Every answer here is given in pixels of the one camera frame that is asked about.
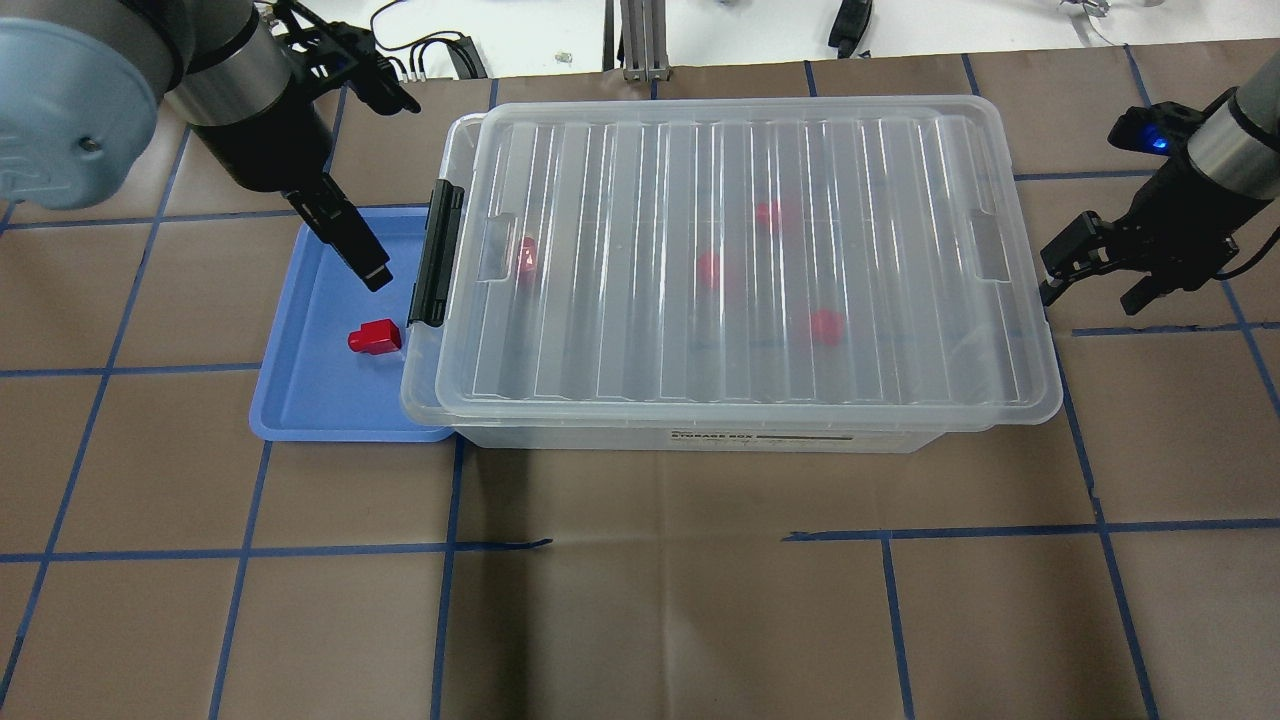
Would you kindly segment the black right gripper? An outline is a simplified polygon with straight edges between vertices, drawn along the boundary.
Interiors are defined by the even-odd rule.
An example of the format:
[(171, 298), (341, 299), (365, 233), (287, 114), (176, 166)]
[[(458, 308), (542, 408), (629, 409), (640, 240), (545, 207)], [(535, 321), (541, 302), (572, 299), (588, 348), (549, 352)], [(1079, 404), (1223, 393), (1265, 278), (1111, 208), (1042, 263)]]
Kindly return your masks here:
[[(1272, 202), (1271, 197), (1230, 190), (1199, 169), (1188, 150), (1176, 150), (1115, 222), (1119, 246), (1108, 251), (1108, 259), (1144, 272), (1180, 263), (1219, 281), (1234, 279), (1257, 266), (1274, 247), (1274, 241), (1266, 240), (1252, 258), (1225, 268), (1239, 254), (1234, 233)], [(1096, 211), (1084, 211), (1039, 251), (1046, 272), (1039, 283), (1044, 307), (1076, 282), (1110, 272), (1112, 263), (1106, 251), (1112, 234), (1111, 222)], [(1120, 304), (1126, 316), (1135, 316), (1176, 288), (1167, 277), (1151, 273), (1134, 283)]]

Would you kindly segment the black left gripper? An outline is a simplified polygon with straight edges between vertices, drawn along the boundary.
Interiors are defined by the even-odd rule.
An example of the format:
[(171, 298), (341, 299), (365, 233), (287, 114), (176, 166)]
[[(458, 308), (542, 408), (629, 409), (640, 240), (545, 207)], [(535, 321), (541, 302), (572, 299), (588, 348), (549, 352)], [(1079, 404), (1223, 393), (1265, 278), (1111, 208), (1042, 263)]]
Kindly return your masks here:
[(378, 292), (390, 283), (390, 256), (360, 210), (326, 172), (332, 128), (315, 101), (329, 88), (317, 79), (293, 79), (265, 110), (225, 126), (192, 123), (193, 132), (241, 187), (284, 193), (307, 227)]

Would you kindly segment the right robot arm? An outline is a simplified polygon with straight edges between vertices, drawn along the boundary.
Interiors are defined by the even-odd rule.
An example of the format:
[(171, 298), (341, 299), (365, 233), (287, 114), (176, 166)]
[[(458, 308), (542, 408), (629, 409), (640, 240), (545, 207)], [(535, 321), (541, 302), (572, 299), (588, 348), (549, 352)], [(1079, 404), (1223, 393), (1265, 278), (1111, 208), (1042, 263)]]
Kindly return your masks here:
[(1128, 108), (1108, 143), (1162, 158), (1162, 165), (1114, 222), (1084, 211), (1042, 250), (1044, 306), (1074, 284), (1112, 272), (1139, 279), (1120, 304), (1133, 316), (1156, 299), (1193, 292), (1257, 265), (1277, 243), (1270, 236), (1256, 258), (1236, 268), (1235, 233), (1277, 199), (1277, 59), (1270, 58), (1243, 85), (1208, 106), (1180, 102)]

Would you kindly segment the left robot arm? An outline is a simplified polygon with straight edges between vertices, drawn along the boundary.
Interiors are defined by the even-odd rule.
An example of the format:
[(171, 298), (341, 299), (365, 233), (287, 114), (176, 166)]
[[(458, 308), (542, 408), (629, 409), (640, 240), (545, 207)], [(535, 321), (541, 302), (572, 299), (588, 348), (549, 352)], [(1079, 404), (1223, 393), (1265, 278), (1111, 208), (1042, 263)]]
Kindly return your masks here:
[(300, 1), (5, 1), (3, 197), (104, 202), (168, 102), (238, 186), (283, 196), (376, 291), (389, 256), (326, 170), (315, 108), (342, 87), (384, 117), (420, 109), (372, 31)]

